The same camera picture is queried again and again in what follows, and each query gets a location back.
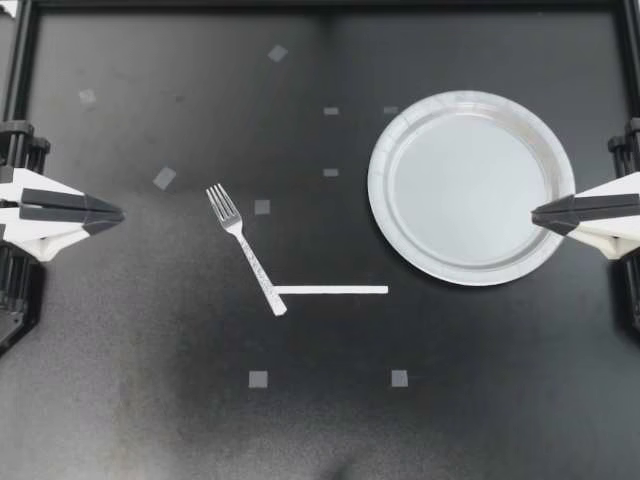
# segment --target tape marker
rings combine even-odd
[[[389,293],[387,285],[278,285],[274,288],[280,295],[385,295]]]
[[[253,212],[256,215],[269,215],[271,213],[271,201],[256,200],[253,204]]]
[[[169,167],[164,167],[153,180],[153,183],[160,190],[166,190],[174,178],[176,178],[176,172]]]
[[[409,386],[409,374],[406,370],[391,370],[391,387],[406,388]]]
[[[86,90],[81,90],[80,92],[78,92],[78,96],[80,97],[80,102],[83,105],[92,105],[96,103],[96,101],[98,100],[96,98],[96,92],[94,92],[90,88],[87,88]]]
[[[251,370],[249,372],[249,388],[267,388],[269,386],[269,372],[266,370]]]
[[[278,63],[287,56],[287,53],[289,53],[289,50],[284,48],[282,45],[276,45],[271,49],[267,56],[274,62]]]

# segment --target black frame rail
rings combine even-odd
[[[214,11],[233,9],[235,12],[291,8],[296,10],[331,9],[338,12],[342,9],[385,8],[421,8],[434,12],[461,9],[480,11],[597,9],[609,11],[616,20],[629,110],[631,116],[640,117],[640,7],[637,0],[21,0],[15,20],[8,75],[0,103],[2,115],[0,122],[25,120],[27,117],[35,46],[40,18],[43,14],[73,11],[99,13],[104,10],[144,11],[145,9],[185,11],[205,8]],[[640,170],[640,152],[636,151],[635,155],[633,154],[633,146],[637,147],[640,144],[640,133],[633,130],[634,126],[637,126],[637,122],[637,120],[633,120],[626,135],[610,144],[611,151],[616,158],[616,174],[618,176]],[[616,147],[614,145],[616,142],[622,142],[622,146]],[[630,316],[633,323],[640,329],[640,258],[629,257],[623,259],[622,262],[624,263],[626,284],[629,287],[629,299],[632,304]],[[30,261],[29,265],[34,266],[35,263]],[[32,276],[34,277],[33,282],[36,282],[37,275]],[[37,291],[37,288],[32,288],[31,296],[36,295],[33,292]],[[37,315],[33,312],[35,309],[31,310],[30,315],[25,317],[25,321],[18,322],[20,328],[12,336],[13,343],[37,322]],[[1,311],[2,298],[0,295],[0,313]],[[7,346],[10,345],[5,342],[3,350],[3,346],[0,345],[0,355],[6,351]]]

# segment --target gray tape square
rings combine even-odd
[[[274,62],[278,63],[287,56],[287,53],[289,53],[289,50],[284,48],[282,45],[276,45],[271,49],[267,56]]]
[[[83,105],[92,105],[98,100],[96,98],[96,92],[94,92],[90,88],[79,91],[78,97],[80,97],[80,103],[82,103]]]
[[[166,190],[169,184],[173,182],[174,178],[176,178],[176,172],[171,170],[169,167],[164,167],[162,170],[160,170],[160,173],[156,175],[153,183],[160,190]]]
[[[249,388],[267,388],[269,386],[269,372],[266,370],[251,370],[249,372]]]
[[[253,204],[256,215],[269,215],[271,213],[271,200],[256,200]]]
[[[409,386],[409,374],[406,370],[391,370],[391,386],[406,388]]]

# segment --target metal frame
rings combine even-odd
[[[163,8],[174,10],[234,9],[360,9],[427,8],[434,11],[470,9],[553,9],[609,11],[616,19],[630,113],[640,117],[640,7],[638,0],[21,0],[16,16],[0,121],[24,120],[41,15],[52,11],[95,11]],[[608,132],[603,132],[603,141]],[[640,259],[633,259],[640,271]],[[640,290],[627,282],[640,316]]]

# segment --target fork handle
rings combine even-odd
[[[276,292],[273,283],[271,283],[271,280],[269,280],[269,277],[267,276],[267,272],[265,272],[264,268],[262,268],[262,265],[260,265],[258,258],[253,253],[253,250],[249,246],[247,240],[244,238],[244,235],[239,234],[236,238],[238,239],[238,243],[240,243],[240,246],[242,247],[244,256],[247,257],[249,265],[251,265],[251,268],[253,269],[253,274],[258,280],[264,296],[267,297],[267,302],[269,302],[269,306],[271,307],[271,310],[273,310],[274,315],[280,316],[284,314],[284,312],[287,311],[287,307],[282,301],[282,298],[280,298],[280,295],[278,295],[278,292]]]

